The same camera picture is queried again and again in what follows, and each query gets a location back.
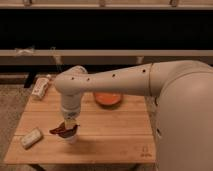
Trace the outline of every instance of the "wooden table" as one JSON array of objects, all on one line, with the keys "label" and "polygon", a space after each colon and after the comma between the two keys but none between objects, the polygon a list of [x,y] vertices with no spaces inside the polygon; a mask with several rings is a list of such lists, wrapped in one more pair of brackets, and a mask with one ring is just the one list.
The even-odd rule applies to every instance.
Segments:
[{"label": "wooden table", "polygon": [[[155,145],[144,98],[125,95],[114,109],[95,103],[92,93],[85,93],[78,140],[70,145],[51,135],[63,118],[60,96],[51,86],[42,101],[31,97],[22,114],[9,150],[6,164],[81,164],[81,163],[154,163]],[[39,127],[43,140],[24,150],[20,138]]]}]

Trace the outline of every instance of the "floor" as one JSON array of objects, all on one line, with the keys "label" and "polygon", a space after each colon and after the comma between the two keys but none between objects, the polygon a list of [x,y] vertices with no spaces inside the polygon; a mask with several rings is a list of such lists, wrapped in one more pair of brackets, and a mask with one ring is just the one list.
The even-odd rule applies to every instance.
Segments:
[{"label": "floor", "polygon": [[[32,91],[23,88],[23,84],[6,84],[0,79],[0,170],[1,171],[34,171],[28,165],[5,165],[4,156],[9,147],[15,128],[19,122],[28,97]],[[150,104],[151,122],[154,129],[155,106],[153,99],[147,98]],[[99,165],[42,165],[48,171],[130,171],[134,170],[133,164],[99,164]],[[141,165],[137,171],[153,171],[152,165]]]}]

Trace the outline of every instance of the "red object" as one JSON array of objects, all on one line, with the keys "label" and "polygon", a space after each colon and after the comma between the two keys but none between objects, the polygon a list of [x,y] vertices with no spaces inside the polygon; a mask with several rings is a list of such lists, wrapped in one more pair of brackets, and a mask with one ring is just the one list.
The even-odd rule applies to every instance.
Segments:
[{"label": "red object", "polygon": [[122,94],[115,94],[115,93],[102,93],[97,92],[93,93],[95,100],[97,103],[104,105],[104,106],[111,106],[119,103],[123,95]]}]

